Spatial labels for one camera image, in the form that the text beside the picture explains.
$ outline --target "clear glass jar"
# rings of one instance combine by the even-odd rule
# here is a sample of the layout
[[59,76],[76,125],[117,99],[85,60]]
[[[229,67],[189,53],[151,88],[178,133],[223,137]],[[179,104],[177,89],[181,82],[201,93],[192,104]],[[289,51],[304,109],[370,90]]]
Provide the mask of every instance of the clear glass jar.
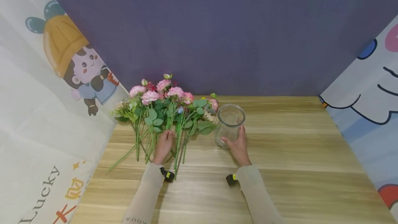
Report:
[[231,142],[235,142],[238,138],[239,127],[245,121],[245,112],[243,109],[235,104],[225,104],[218,110],[217,113],[219,122],[214,130],[214,139],[216,144],[223,149],[228,149],[228,146],[222,137],[226,137]]

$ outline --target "gray-purple backdrop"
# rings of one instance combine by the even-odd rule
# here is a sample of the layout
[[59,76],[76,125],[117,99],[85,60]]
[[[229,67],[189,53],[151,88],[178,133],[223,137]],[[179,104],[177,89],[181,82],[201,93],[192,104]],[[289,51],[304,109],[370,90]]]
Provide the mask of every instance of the gray-purple backdrop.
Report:
[[58,0],[127,89],[173,73],[196,94],[319,95],[398,0]]

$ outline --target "knit sleeve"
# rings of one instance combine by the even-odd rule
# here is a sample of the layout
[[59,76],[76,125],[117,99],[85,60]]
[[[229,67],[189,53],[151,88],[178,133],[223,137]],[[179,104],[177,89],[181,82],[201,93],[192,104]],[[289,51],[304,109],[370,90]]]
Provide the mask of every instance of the knit sleeve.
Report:
[[246,197],[253,224],[285,223],[265,189],[264,181],[257,166],[251,165],[239,168],[236,172],[236,179]]
[[152,163],[147,165],[138,190],[123,217],[123,224],[151,223],[160,188],[164,181],[160,172],[161,167]]

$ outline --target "person's left hand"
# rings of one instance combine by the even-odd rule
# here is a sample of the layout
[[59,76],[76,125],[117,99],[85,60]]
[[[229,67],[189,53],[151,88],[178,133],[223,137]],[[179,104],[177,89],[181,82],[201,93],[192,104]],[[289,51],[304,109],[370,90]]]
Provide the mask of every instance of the person's left hand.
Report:
[[162,135],[160,135],[152,163],[157,165],[163,164],[166,156],[172,149],[173,137],[174,133],[170,130],[165,130]]

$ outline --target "yellow hat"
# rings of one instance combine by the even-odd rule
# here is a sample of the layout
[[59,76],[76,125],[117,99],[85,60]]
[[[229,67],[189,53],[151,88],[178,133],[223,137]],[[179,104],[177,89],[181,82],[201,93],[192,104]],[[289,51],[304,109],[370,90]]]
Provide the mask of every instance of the yellow hat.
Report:
[[60,15],[47,20],[43,44],[55,73],[63,78],[74,54],[86,46],[88,41],[67,15]]

